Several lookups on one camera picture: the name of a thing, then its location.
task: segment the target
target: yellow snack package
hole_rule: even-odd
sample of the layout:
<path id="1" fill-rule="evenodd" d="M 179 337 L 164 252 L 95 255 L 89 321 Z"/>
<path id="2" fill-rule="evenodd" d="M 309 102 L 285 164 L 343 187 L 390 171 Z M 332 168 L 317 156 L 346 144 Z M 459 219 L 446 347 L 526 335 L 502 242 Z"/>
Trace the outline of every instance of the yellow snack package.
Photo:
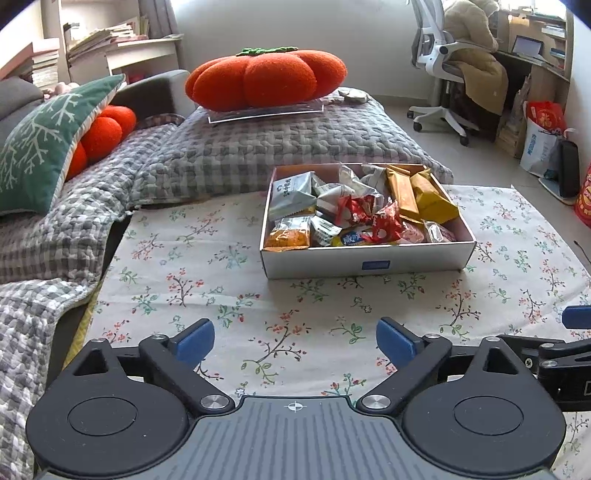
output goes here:
<path id="1" fill-rule="evenodd" d="M 431 181 L 421 173 L 410 177 L 410 183 L 413 186 L 418 211 L 423 220 L 442 225 L 460 215 L 457 206 L 442 197 Z"/>
<path id="2" fill-rule="evenodd" d="M 403 168 L 388 165 L 387 175 L 390 190 L 398 200 L 400 215 L 419 220 L 421 217 L 414 198 L 413 186 L 410 183 L 410 172 Z"/>

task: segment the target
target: gray checkered blanket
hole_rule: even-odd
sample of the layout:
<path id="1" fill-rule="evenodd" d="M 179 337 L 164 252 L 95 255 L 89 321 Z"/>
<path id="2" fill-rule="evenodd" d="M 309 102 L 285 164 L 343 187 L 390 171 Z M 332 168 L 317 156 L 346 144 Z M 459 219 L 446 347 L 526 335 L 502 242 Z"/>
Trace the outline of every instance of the gray checkered blanket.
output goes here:
<path id="1" fill-rule="evenodd" d="M 167 124 L 133 132 L 110 156 L 67 182 L 45 217 L 2 217 L 0 284 L 31 278 L 81 285 L 98 280 L 109 230 L 131 207 L 137 172 L 177 128 Z"/>
<path id="2" fill-rule="evenodd" d="M 453 175 L 427 155 L 371 99 L 342 103 L 331 94 L 324 112 L 209 124 L 197 109 L 142 168 L 131 199 L 180 202 L 268 188 L 276 165 L 384 161 L 430 167 L 442 183 Z"/>
<path id="3" fill-rule="evenodd" d="M 25 436 L 29 411 L 43 395 L 51 341 L 62 314 L 94 286 L 28 280 L 0 286 L 0 478 L 33 477 Z"/>
<path id="4" fill-rule="evenodd" d="M 25 421 L 44 391 L 55 325 L 95 289 L 109 230 L 131 207 L 135 175 L 176 129 L 168 124 L 133 132 L 108 158 L 66 183 L 45 217 L 19 214 L 0 222 L 2 480 L 33 476 Z"/>

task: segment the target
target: snack package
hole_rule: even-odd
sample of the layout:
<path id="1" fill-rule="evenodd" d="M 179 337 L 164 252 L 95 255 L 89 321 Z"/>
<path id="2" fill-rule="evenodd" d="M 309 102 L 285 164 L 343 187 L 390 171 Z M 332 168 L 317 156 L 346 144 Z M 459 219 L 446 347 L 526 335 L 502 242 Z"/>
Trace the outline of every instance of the snack package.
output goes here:
<path id="1" fill-rule="evenodd" d="M 377 165 L 364 164 L 361 165 L 361 170 L 364 175 L 360 178 L 361 183 L 367 185 L 368 187 L 373 187 L 378 192 L 380 192 L 385 199 L 384 206 L 388 203 L 391 203 L 387 201 L 390 197 L 390 190 L 388 189 L 387 185 L 388 178 L 386 176 L 386 169 Z"/>
<path id="2" fill-rule="evenodd" d="M 333 247 L 355 247 L 358 245 L 371 245 L 367 240 L 368 234 L 371 233 L 371 227 L 366 225 L 357 226 L 343 230 L 340 235 L 334 237 L 331 241 Z"/>
<path id="3" fill-rule="evenodd" d="M 355 191 L 342 183 L 325 183 L 314 188 L 318 195 L 316 206 L 319 210 L 334 215 L 339 211 L 339 199 L 343 197 L 355 197 Z"/>
<path id="4" fill-rule="evenodd" d="M 264 250 L 281 252 L 310 246 L 310 215 L 282 218 L 265 241 Z"/>
<path id="5" fill-rule="evenodd" d="M 336 223 L 336 215 L 333 215 L 332 213 L 326 213 L 320 210 L 316 210 L 316 216 L 322 218 L 323 220 L 326 220 L 327 222 L 332 223 L 333 225 Z"/>
<path id="6" fill-rule="evenodd" d="M 348 228 L 356 225 L 370 225 L 374 208 L 373 195 L 361 198 L 342 197 L 339 199 L 339 209 L 336 214 L 336 225 Z"/>
<path id="7" fill-rule="evenodd" d="M 312 195 L 312 172 L 307 171 L 273 182 L 269 220 L 274 222 L 316 205 Z"/>
<path id="8" fill-rule="evenodd" d="M 400 240 L 403 228 L 398 202 L 395 200 L 374 214 L 371 236 L 367 239 L 374 244 L 395 242 Z"/>
<path id="9" fill-rule="evenodd" d="M 460 215 L 460 210 L 452 202 L 442 197 L 431 181 L 420 173 L 410 177 L 418 212 L 423 220 L 445 223 Z"/>
<path id="10" fill-rule="evenodd" d="M 425 241 L 425 234 L 416 224 L 402 221 L 402 232 L 400 238 L 411 244 L 422 244 Z"/>
<path id="11" fill-rule="evenodd" d="M 388 183 L 400 208 L 400 215 L 419 220 L 417 201 L 414 198 L 413 186 L 410 183 L 410 172 L 403 168 L 388 166 Z"/>
<path id="12" fill-rule="evenodd" d="M 310 219 L 312 225 L 312 240 L 314 244 L 321 247 L 329 247 L 332 239 L 341 233 L 341 227 L 323 220 L 319 216 L 313 216 Z"/>
<path id="13" fill-rule="evenodd" d="M 430 244 L 456 242 L 456 236 L 438 223 L 425 222 L 425 230 L 427 231 L 427 241 Z"/>
<path id="14" fill-rule="evenodd" d="M 384 195 L 378 192 L 375 188 L 362 183 L 355 172 L 347 165 L 340 165 L 339 167 L 339 182 L 353 189 L 355 192 L 354 195 L 351 195 L 353 198 L 365 197 L 367 195 L 373 196 L 374 202 L 372 204 L 373 207 L 371 213 L 375 213 L 384 207 L 386 202 Z"/>

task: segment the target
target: blue gripper pad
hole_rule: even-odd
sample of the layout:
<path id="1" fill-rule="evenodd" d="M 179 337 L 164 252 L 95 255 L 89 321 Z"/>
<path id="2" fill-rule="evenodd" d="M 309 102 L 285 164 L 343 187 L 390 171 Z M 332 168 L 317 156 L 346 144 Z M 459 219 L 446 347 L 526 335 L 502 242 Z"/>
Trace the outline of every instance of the blue gripper pad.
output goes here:
<path id="1" fill-rule="evenodd" d="M 566 307 L 562 312 L 562 324 L 570 329 L 591 329 L 591 306 Z"/>
<path id="2" fill-rule="evenodd" d="M 212 351 L 215 337 L 213 323 L 208 320 L 178 342 L 175 357 L 195 369 Z"/>
<path id="3" fill-rule="evenodd" d="M 398 369 L 408 365 L 417 356 L 415 345 L 383 320 L 378 322 L 375 329 L 375 339 L 379 349 Z"/>

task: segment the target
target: red candy wrapper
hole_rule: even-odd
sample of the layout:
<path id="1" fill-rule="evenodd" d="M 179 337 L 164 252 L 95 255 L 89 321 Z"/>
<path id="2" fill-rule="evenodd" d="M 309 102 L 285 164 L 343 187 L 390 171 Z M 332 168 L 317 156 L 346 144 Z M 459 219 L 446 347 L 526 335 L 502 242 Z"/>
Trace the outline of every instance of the red candy wrapper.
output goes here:
<path id="1" fill-rule="evenodd" d="M 339 198 L 336 225 L 341 228 L 370 225 L 374 200 L 375 198 L 372 195 L 366 195 L 357 199 L 351 198 L 350 196 Z"/>
<path id="2" fill-rule="evenodd" d="M 367 240 L 375 244 L 395 242 L 400 240 L 403 230 L 400 208 L 398 202 L 394 202 L 374 214 L 372 235 L 367 236 Z"/>

